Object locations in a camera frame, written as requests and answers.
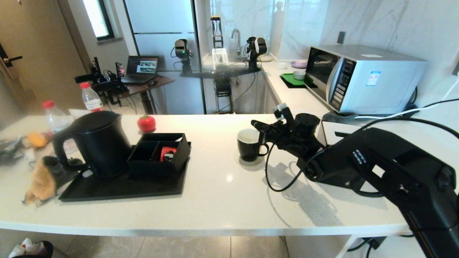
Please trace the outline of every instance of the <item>microwave oven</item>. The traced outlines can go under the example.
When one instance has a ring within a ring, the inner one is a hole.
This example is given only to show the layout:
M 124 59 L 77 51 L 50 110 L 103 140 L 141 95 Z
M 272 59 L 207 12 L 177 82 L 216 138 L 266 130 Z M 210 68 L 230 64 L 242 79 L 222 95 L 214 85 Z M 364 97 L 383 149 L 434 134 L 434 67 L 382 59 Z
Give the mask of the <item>microwave oven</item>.
M 405 109 L 426 66 L 363 45 L 311 47 L 304 84 L 340 114 L 394 114 Z

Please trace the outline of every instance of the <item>red tomato-shaped timer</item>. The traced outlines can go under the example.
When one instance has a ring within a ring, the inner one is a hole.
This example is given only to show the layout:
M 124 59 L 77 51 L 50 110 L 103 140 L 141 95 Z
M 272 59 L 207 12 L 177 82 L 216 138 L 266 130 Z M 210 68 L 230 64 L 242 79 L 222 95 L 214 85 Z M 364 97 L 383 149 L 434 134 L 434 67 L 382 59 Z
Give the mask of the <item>red tomato-shaped timer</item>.
M 142 116 L 139 120 L 137 120 L 137 125 L 144 133 L 151 132 L 156 129 L 156 121 L 151 116 Z

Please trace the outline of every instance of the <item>trash bin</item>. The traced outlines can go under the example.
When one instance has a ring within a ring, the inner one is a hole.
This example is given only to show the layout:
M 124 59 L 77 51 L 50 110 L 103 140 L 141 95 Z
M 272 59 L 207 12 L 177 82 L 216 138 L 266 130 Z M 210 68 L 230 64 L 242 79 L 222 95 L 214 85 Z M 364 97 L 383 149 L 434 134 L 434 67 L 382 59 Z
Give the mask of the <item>trash bin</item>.
M 67 255 L 65 255 L 64 252 L 61 250 L 54 248 L 54 246 L 48 242 L 48 241 L 38 241 L 38 242 L 43 242 L 43 245 L 48 252 L 48 255 L 43 256 L 43 255 L 20 255 L 16 256 L 15 258 L 69 258 Z

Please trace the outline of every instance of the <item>small bowl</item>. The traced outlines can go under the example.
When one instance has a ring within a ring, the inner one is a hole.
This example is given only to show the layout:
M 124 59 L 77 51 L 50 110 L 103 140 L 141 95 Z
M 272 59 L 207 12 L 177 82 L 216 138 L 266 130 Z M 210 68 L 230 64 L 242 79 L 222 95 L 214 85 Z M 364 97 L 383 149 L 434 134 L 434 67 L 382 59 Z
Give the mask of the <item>small bowl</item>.
M 293 78 L 297 80 L 304 80 L 304 76 L 306 75 L 306 71 L 294 71 L 293 72 Z
M 290 64 L 294 68 L 306 68 L 306 66 L 308 66 L 308 62 L 302 60 L 293 61 Z
M 280 70 L 287 69 L 287 63 L 284 63 L 284 62 L 277 62 L 277 63 L 276 63 L 276 68 L 277 68 L 277 69 L 280 69 Z

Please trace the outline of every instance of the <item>black storage box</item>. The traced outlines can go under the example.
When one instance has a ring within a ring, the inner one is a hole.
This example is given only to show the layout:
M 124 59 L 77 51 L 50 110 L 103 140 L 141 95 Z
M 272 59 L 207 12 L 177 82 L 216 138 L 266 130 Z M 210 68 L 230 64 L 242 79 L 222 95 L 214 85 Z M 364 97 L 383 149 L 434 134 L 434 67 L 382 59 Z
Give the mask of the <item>black storage box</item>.
M 172 161 L 160 161 L 163 147 L 177 148 Z M 185 134 L 143 134 L 127 160 L 130 177 L 176 176 L 182 172 L 189 155 Z

